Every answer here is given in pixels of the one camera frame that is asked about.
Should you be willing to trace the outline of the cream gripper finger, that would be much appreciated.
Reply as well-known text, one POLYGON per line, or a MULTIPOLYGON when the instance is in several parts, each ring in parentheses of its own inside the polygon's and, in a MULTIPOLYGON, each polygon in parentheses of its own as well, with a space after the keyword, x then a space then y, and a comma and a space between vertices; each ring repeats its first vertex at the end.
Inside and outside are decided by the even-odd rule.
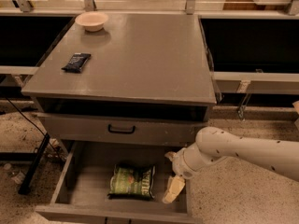
POLYGON ((166 158, 168 158, 171 162, 173 162, 176 159, 176 152, 169 151, 164 154, 166 158))
POLYGON ((185 179, 179 175, 170 176, 163 196, 163 203, 172 203, 185 187, 185 179))

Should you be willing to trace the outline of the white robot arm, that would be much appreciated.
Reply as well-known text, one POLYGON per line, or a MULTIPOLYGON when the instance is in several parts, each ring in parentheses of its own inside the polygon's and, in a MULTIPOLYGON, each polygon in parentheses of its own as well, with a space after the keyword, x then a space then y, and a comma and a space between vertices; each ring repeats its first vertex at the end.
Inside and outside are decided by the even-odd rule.
POLYGON ((236 157, 254 165, 299 181, 299 143, 293 141, 236 136, 216 127, 201 129, 195 142, 178 152, 167 152, 174 176, 168 178, 163 203, 172 203, 186 181, 200 169, 236 157))

